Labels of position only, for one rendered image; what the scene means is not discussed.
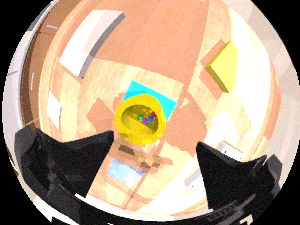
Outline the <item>yellow block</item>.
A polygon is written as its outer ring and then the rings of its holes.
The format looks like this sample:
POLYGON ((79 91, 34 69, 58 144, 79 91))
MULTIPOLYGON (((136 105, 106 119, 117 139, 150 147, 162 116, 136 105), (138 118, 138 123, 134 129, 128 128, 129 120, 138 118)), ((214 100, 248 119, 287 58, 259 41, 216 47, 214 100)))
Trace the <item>yellow block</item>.
POLYGON ((246 62, 244 62, 243 56, 239 54, 239 50, 234 43, 227 42, 211 59, 203 67, 204 70, 215 80, 220 91, 231 93, 243 71, 246 70, 246 62))

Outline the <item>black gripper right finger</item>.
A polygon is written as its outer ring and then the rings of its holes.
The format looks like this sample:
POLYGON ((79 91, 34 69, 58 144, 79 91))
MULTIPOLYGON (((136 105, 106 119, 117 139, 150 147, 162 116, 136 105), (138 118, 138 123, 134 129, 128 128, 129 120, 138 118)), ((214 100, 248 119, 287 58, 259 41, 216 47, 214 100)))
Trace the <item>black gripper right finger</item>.
POLYGON ((223 205, 224 200, 234 193, 256 170, 264 164, 267 154, 254 158, 251 161, 239 161, 227 156, 226 153, 208 147, 208 144, 198 141, 196 145, 196 160, 198 160, 200 173, 202 173, 204 189, 206 189, 207 208, 212 209, 223 205))

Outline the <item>peach flat bar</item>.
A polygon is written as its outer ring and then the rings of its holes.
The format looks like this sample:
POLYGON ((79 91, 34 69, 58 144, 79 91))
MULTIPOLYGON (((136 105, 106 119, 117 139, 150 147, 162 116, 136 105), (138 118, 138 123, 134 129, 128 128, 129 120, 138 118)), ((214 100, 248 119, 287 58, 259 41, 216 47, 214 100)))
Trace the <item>peach flat bar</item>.
POLYGON ((109 152, 118 154, 118 156, 125 157, 127 160, 141 162, 143 165, 154 166, 154 168, 170 170, 173 168, 173 160, 166 160, 166 158, 159 158, 153 154, 145 154, 137 152, 137 150, 123 147, 123 145, 112 144, 109 152))

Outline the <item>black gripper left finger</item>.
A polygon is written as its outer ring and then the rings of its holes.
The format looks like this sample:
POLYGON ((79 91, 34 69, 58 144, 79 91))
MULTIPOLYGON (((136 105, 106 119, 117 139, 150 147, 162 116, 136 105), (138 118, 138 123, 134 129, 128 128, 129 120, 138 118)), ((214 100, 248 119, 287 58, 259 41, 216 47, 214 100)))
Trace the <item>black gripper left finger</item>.
POLYGON ((40 147, 57 162, 66 180, 77 190, 78 196, 88 196, 90 185, 112 148, 114 131, 105 131, 100 135, 97 133, 68 143, 60 143, 40 128, 36 129, 36 135, 40 147))

